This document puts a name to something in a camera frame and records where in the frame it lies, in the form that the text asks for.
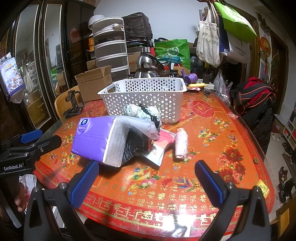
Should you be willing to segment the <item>person's left hand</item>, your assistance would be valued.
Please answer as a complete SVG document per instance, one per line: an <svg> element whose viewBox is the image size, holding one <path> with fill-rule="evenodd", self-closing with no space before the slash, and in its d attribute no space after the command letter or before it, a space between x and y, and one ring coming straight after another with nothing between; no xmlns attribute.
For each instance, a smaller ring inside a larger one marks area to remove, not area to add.
<svg viewBox="0 0 296 241"><path fill-rule="evenodd" d="M18 192L15 196L15 204L20 213L24 212L26 208L25 188L22 183L18 183Z"/></svg>

